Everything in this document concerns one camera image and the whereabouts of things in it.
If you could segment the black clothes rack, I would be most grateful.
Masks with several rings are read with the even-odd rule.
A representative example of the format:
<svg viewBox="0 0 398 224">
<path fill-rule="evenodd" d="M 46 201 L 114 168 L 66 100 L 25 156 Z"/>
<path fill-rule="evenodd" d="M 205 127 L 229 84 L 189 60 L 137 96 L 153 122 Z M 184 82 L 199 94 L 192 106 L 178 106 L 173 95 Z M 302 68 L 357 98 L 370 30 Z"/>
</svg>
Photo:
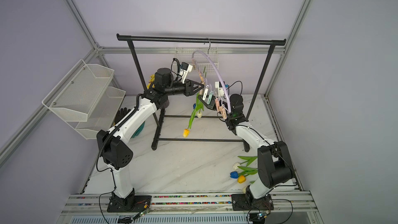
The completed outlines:
<svg viewBox="0 0 398 224">
<path fill-rule="evenodd" d="M 225 38 L 188 38 L 188 37 L 148 37 L 148 36 L 131 36 L 131 35 L 120 35 L 117 34 L 117 39 L 119 41 L 126 41 L 131 54 L 133 56 L 137 71 L 139 73 L 140 79 L 144 80 L 142 69 L 140 67 L 140 63 L 138 61 L 137 53 L 135 50 L 135 46 L 133 44 L 134 41 L 151 41 L 151 42 L 170 42 L 170 43 L 208 43 L 208 44 L 236 44 L 236 45 L 265 45 L 269 46 L 267 57 L 264 62 L 263 69 L 260 74 L 260 78 L 258 80 L 254 96 L 252 98 L 252 102 L 250 104 L 249 110 L 246 115 L 243 114 L 243 104 L 238 102 L 241 99 L 241 95 L 233 94 L 232 97 L 228 95 L 228 88 L 225 86 L 224 80 L 222 79 L 218 69 L 215 64 L 209 58 L 208 54 L 205 54 L 204 57 L 208 60 L 210 65 L 213 67 L 216 72 L 219 83 L 222 85 L 222 89 L 224 91 L 224 96 L 215 96 L 214 94 L 208 94 L 207 88 L 205 86 L 205 82 L 196 83 L 188 79 L 181 79 L 180 81 L 173 81 L 171 86 L 168 88 L 165 87 L 164 82 L 170 82 L 172 78 L 173 71 L 171 69 L 165 70 L 161 69 L 160 73 L 155 73 L 154 81 L 159 81 L 158 84 L 155 85 L 155 88 L 148 89 L 145 92 L 146 96 L 150 96 L 150 99 L 155 103 L 159 103 L 159 106 L 164 109 L 163 104 L 166 102 L 167 95 L 177 95 L 184 94 L 185 96 L 192 96 L 194 93 L 198 93 L 203 90 L 202 95 L 198 95 L 197 102 L 195 104 L 195 109 L 193 111 L 193 115 L 191 116 L 188 128 L 191 128 L 192 121 L 195 118 L 196 114 L 202 111 L 205 107 L 209 110 L 218 110 L 220 100 L 225 98 L 227 101 L 227 110 L 226 114 L 223 114 L 223 117 L 226 117 L 227 126 L 230 130 L 234 131 L 235 126 L 240 121 L 247 120 L 249 117 L 252 108 L 254 106 L 255 99 L 259 92 L 260 86 L 263 82 L 265 72 L 268 68 L 268 64 L 271 60 L 271 56 L 274 53 L 275 47 L 284 46 L 287 42 L 286 39 L 283 40 L 250 40 L 250 39 L 225 39 Z"/>
</svg>

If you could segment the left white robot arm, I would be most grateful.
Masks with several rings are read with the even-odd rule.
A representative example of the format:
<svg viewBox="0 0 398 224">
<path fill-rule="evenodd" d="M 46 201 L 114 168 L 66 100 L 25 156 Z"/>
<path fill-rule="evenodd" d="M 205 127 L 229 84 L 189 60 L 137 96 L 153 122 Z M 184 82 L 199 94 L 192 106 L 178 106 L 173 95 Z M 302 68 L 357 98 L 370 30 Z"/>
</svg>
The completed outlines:
<svg viewBox="0 0 398 224">
<path fill-rule="evenodd" d="M 123 118 L 109 130 L 97 133 L 97 157 L 102 158 L 107 165 L 114 183 L 107 212 L 131 212 L 148 205 L 150 198 L 135 199 L 129 169 L 133 152 L 128 143 L 147 118 L 157 110 L 166 108 L 170 95 L 192 96 L 204 87 L 203 83 L 184 79 L 181 75 L 174 77 L 169 68 L 160 68 L 154 74 L 149 88 L 136 97 L 136 106 L 131 111 L 121 110 Z"/>
</svg>

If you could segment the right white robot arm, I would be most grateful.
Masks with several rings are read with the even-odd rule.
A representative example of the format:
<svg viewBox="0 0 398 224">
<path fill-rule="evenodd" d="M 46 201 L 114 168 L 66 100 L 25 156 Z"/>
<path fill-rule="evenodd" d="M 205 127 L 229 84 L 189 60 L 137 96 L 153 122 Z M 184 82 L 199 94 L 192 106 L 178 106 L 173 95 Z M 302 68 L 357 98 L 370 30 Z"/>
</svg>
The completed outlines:
<svg viewBox="0 0 398 224">
<path fill-rule="evenodd" d="M 257 173 L 258 179 L 245 188 L 244 194 L 232 196 L 234 210 L 272 210 L 270 192 L 295 177 L 287 144 L 267 138 L 250 124 L 243 113 L 243 97 L 239 94 L 230 96 L 230 112 L 225 109 L 225 102 L 221 103 L 214 96 L 211 100 L 200 97 L 200 101 L 209 110 L 220 112 L 228 129 L 257 150 L 257 168 L 253 172 Z"/>
</svg>

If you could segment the white tulip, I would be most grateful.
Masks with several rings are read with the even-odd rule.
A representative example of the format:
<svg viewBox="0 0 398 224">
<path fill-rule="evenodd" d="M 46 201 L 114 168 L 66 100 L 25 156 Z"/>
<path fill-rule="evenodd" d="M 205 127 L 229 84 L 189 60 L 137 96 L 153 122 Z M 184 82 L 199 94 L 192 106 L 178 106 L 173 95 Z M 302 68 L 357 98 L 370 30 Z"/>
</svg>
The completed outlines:
<svg viewBox="0 0 398 224">
<path fill-rule="evenodd" d="M 204 84 L 206 86 L 206 79 L 205 79 L 205 75 L 201 72 L 200 67 L 197 65 L 196 66 L 199 77 L 201 79 L 201 83 Z M 203 91 L 204 89 L 202 89 L 198 94 L 197 94 L 197 101 L 196 101 L 196 114 L 198 118 L 202 117 L 202 108 L 203 108 L 203 104 L 200 101 L 200 99 L 203 97 Z"/>
<path fill-rule="evenodd" d="M 233 170 L 235 171 L 240 169 L 240 167 L 248 167 L 257 160 L 257 156 L 238 156 L 238 158 L 241 161 L 234 163 Z"/>
</svg>

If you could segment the purple clip hanger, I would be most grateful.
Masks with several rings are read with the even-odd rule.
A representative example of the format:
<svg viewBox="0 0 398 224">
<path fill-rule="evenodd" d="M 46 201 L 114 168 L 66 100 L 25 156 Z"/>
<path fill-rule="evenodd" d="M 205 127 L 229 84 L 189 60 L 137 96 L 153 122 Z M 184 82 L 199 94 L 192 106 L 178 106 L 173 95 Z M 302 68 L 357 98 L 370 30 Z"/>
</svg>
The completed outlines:
<svg viewBox="0 0 398 224">
<path fill-rule="evenodd" d="M 208 43 L 208 48 L 207 51 L 209 51 L 211 49 L 211 40 L 208 38 L 207 39 L 207 43 Z M 222 120 L 227 120 L 228 116 L 230 113 L 232 113 L 232 103 L 231 103 L 231 97 L 229 94 L 229 88 L 224 90 L 226 91 L 226 93 L 228 93 L 228 97 L 227 99 L 224 98 L 219 98 L 216 95 L 216 91 L 215 91 L 215 82 L 216 81 L 220 81 L 220 82 L 225 82 L 224 78 L 221 75 L 221 72 L 219 71 L 219 69 L 217 69 L 215 67 L 215 65 L 213 64 L 213 62 L 211 61 L 211 59 L 209 58 L 208 55 L 206 55 L 201 49 L 197 49 L 194 53 L 196 52 L 200 52 L 202 55 L 205 56 L 205 58 L 211 63 L 211 65 L 214 67 L 216 74 L 215 75 L 207 75 L 204 71 L 203 74 L 205 75 L 205 79 L 206 79 L 206 86 L 204 87 L 204 91 L 203 91 L 203 97 L 201 98 L 201 100 L 203 101 L 204 99 L 207 98 L 207 96 L 209 95 L 209 97 L 211 98 L 213 95 L 217 98 L 216 99 L 216 106 L 217 106 L 217 110 L 219 110 L 217 113 L 221 116 Z"/>
</svg>

